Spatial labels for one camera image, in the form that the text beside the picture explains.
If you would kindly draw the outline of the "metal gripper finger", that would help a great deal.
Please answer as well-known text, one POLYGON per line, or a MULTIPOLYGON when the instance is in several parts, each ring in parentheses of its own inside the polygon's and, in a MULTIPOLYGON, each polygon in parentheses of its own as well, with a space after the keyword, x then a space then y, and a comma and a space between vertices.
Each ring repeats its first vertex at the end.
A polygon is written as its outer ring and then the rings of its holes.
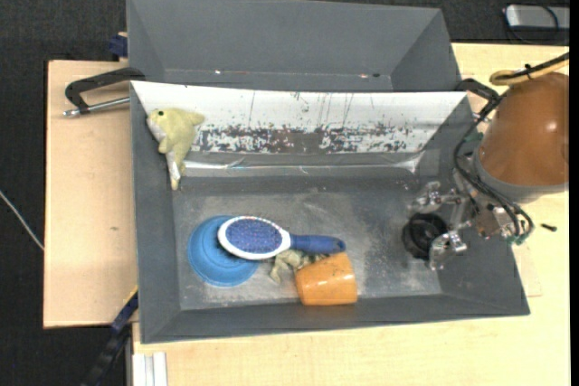
POLYGON ((468 245, 457 231, 447 231, 432 241, 428 266, 430 270, 442 270, 450 258, 464 253, 467 249, 468 245))
POLYGON ((450 189, 447 193, 443 193, 440 182, 428 182, 411 200, 408 212, 436 212, 443 205, 449 204, 460 204, 460 195, 457 191, 450 189))

